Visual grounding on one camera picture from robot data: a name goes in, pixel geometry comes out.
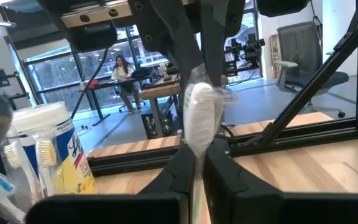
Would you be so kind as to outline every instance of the floor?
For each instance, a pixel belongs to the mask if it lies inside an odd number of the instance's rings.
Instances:
[[[235,96],[235,102],[225,108],[227,124],[247,124],[257,121],[275,119],[293,99],[291,93],[278,89],[275,80],[251,80],[235,86],[229,86]],[[315,106],[340,108],[346,113],[345,118],[356,115],[356,77],[350,77],[347,83],[332,88],[328,94],[313,98]],[[311,113],[316,110],[307,108],[301,113]],[[339,119],[337,112],[325,112],[328,116]],[[99,125],[91,124],[98,121],[95,111],[78,113],[74,119],[76,131],[81,139],[85,152],[91,149],[114,144],[145,140],[140,112],[126,115],[118,112],[118,107],[103,109],[103,114],[111,115]]]

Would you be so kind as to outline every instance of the white toothbrush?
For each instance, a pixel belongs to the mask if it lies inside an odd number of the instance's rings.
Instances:
[[[39,181],[34,176],[34,170],[24,152],[23,147],[18,142],[13,142],[10,145],[4,147],[4,152],[9,165],[13,169],[19,167],[23,168],[25,176],[30,185],[32,204],[35,204],[39,200]]]
[[[57,163],[56,149],[48,139],[38,139],[36,142],[37,158],[39,163],[39,174],[47,189],[47,195],[55,194],[55,184],[50,175],[50,166]]]
[[[0,175],[0,204],[20,222],[24,221],[25,213],[18,209],[9,199],[16,190],[16,186]]]

